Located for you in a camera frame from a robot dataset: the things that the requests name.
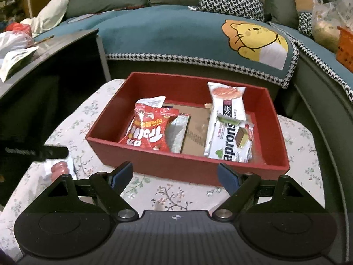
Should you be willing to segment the sausage pack white plastic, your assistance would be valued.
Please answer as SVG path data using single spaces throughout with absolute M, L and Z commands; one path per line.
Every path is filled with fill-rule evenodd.
M 44 162 L 44 179 L 55 181 L 59 176 L 70 174 L 73 180 L 77 179 L 73 159 L 68 156 L 66 159 L 48 159 Z

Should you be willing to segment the white Loacker wafer packet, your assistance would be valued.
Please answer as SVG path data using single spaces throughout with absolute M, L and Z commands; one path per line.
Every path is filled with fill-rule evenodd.
M 217 114 L 206 156 L 210 159 L 247 163 L 254 141 L 254 124 Z

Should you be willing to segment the red Trolli candy bag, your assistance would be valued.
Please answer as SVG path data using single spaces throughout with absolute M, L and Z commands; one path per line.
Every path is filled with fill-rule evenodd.
M 169 152 L 166 129 L 179 116 L 176 108 L 136 103 L 132 125 L 119 143 L 140 149 Z

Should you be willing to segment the white rice cracker packet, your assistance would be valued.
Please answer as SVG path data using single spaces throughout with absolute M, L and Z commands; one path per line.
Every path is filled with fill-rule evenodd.
M 246 87 L 232 87 L 225 84 L 208 82 L 212 98 L 210 122 L 215 123 L 217 115 L 225 115 L 237 120 L 246 120 L 242 96 Z

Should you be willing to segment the blue wafer biscuit packet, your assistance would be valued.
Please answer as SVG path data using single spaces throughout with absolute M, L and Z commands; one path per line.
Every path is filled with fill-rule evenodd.
M 166 142 L 170 152 L 181 153 L 190 117 L 190 114 L 181 113 L 167 126 Z

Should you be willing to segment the white barcode snack packet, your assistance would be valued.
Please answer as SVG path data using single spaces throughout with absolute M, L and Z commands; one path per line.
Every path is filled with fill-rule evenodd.
M 143 98 L 136 101 L 137 104 L 144 104 L 154 108 L 161 108 L 164 104 L 166 96 L 156 96 L 153 98 Z

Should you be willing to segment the red cardboard box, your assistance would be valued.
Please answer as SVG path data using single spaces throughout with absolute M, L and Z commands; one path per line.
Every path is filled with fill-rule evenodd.
M 217 159 L 203 155 L 211 102 L 208 79 L 185 75 L 134 72 L 109 101 L 89 133 L 90 147 L 105 165 L 124 161 L 135 172 L 169 180 L 217 186 Z M 168 105 L 190 116 L 182 151 L 164 153 L 123 145 L 137 100 L 165 96 Z M 290 164 L 272 98 L 266 88 L 246 85 L 243 102 L 246 116 L 254 124 L 252 157 L 247 163 L 231 163 L 237 172 L 253 172 L 265 180 L 286 173 Z

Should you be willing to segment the white paper packet on table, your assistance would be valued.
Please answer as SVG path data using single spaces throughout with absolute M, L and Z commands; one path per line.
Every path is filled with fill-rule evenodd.
M 22 63 L 22 60 L 33 55 L 38 50 L 38 46 L 26 49 L 18 49 L 8 52 L 4 59 L 0 70 L 1 82 L 5 82 L 10 77 L 10 72 Z

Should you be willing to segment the dark grey side table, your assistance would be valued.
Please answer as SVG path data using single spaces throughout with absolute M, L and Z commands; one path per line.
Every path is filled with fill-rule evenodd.
M 92 92 L 111 81 L 105 51 L 98 30 L 82 30 L 67 35 L 53 35 L 40 41 L 30 63 L 7 81 L 1 82 L 1 98 L 25 89 L 42 78 L 54 77 L 70 87 Z

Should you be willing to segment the white plastic bag on table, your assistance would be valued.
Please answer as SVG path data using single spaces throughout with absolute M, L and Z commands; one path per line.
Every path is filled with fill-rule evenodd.
M 33 38 L 22 31 L 5 31 L 0 34 L 0 58 L 3 59 L 10 51 L 31 47 L 33 43 Z

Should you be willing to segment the dark green sofa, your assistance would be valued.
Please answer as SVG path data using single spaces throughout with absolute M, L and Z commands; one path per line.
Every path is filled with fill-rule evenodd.
M 304 35 L 304 31 L 310 30 L 310 23 L 301 19 L 295 0 L 263 0 L 262 3 L 265 22 L 274 23 L 302 42 L 296 71 L 287 89 L 228 69 L 171 60 L 116 59 L 115 48 L 107 40 L 107 34 L 103 34 L 109 70 L 114 78 L 124 78 L 133 71 L 159 72 L 226 79 L 268 88 L 279 114 L 313 131 L 324 171 L 325 201 L 330 209 L 345 213 L 346 238 L 352 242 L 352 74 L 310 36 Z

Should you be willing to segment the white cloth on sofa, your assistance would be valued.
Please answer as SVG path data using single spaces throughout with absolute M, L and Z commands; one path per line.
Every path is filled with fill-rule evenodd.
M 20 23 L 29 25 L 32 36 L 35 38 L 60 24 L 66 13 L 68 3 L 69 0 L 51 0 L 38 13 L 38 16 L 24 19 Z

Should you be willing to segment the teal sofa cover with lion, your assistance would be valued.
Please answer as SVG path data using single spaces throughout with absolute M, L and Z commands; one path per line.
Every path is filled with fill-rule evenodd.
M 152 6 L 72 17 L 39 35 L 96 30 L 107 58 L 116 61 L 185 63 L 225 69 L 286 89 L 300 56 L 352 96 L 352 73 L 333 53 L 298 30 L 273 22 L 197 11 L 188 6 Z

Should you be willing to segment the orange plastic basket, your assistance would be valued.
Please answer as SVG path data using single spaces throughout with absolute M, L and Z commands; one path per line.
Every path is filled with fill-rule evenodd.
M 353 34 L 349 29 L 338 26 L 340 31 L 336 60 L 353 72 Z

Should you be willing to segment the clear plastic bag with food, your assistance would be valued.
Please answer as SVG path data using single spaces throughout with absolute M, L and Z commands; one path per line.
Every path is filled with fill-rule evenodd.
M 313 0 L 312 36 L 326 49 L 336 53 L 339 46 L 338 27 L 352 30 L 352 0 Z

